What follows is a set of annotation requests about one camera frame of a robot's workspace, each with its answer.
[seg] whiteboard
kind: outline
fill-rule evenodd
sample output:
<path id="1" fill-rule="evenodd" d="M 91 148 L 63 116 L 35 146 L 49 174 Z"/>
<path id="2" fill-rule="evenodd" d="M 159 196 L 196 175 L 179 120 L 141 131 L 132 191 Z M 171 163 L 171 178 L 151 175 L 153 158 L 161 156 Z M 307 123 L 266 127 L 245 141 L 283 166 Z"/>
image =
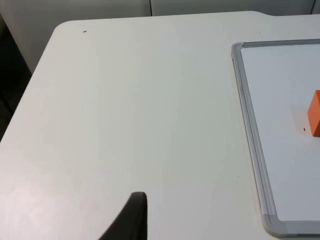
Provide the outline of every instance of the whiteboard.
<path id="1" fill-rule="evenodd" d="M 317 234 L 320 231 L 320 138 L 311 134 L 308 109 L 315 91 L 320 90 L 320 44 L 274 43 L 241 47 L 240 65 L 244 69 L 244 89 L 248 89 L 248 96 L 243 98 L 246 103 L 242 100 L 241 105 L 253 109 L 262 156 L 256 155 L 264 159 L 279 223 L 295 222 L 293 232 L 297 234 L 301 234 L 298 223 L 304 226 L 311 223 L 312 233 Z M 248 135 L 251 126 L 246 128 Z M 287 232 L 292 230 L 289 225 L 284 227 Z M 303 234 L 308 234 L 305 232 L 308 228 L 304 228 Z"/>

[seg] orange block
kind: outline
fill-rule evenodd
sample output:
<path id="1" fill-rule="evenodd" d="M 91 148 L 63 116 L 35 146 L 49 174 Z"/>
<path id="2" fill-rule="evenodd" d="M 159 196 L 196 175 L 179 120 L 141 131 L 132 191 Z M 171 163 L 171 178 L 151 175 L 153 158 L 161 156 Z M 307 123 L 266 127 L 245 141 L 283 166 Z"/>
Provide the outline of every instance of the orange block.
<path id="1" fill-rule="evenodd" d="M 320 90 L 316 90 L 308 111 L 311 133 L 320 137 Z"/>

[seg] dark floor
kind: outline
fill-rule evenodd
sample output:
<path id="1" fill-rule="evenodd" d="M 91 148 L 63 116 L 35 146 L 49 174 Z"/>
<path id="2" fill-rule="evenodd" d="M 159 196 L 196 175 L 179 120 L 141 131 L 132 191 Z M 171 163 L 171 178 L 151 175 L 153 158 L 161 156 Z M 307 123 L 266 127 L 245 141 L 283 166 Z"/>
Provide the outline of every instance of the dark floor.
<path id="1" fill-rule="evenodd" d="M 30 78 L 31 73 L 6 29 L 0 36 L 0 141 Z"/>

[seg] table surface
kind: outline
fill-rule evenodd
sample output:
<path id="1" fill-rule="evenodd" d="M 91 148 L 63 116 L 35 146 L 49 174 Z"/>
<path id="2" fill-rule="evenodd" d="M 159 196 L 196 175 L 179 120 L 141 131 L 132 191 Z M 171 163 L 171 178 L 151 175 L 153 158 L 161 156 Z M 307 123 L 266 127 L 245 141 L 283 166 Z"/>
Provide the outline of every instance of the table surface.
<path id="1" fill-rule="evenodd" d="M 320 38 L 320 15 L 59 25 L 0 143 L 3 239 L 95 240 L 131 192 L 148 239 L 271 239 L 231 46 Z"/>

